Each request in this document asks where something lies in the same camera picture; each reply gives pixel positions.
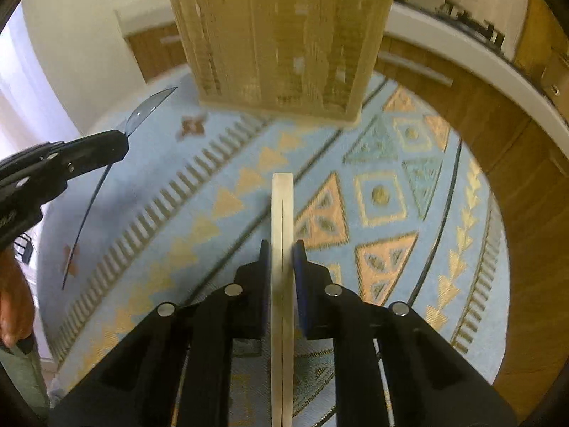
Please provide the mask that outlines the person's left hand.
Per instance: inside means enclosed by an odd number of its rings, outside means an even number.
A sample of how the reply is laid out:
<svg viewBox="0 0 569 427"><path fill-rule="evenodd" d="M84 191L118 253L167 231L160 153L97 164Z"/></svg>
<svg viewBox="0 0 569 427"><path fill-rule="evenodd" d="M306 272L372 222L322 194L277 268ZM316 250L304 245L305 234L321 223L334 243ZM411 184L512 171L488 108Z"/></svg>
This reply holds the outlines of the person's left hand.
<svg viewBox="0 0 569 427"><path fill-rule="evenodd" d="M0 274L1 340L12 348L31 336L36 309L31 289L12 247L1 253Z"/></svg>

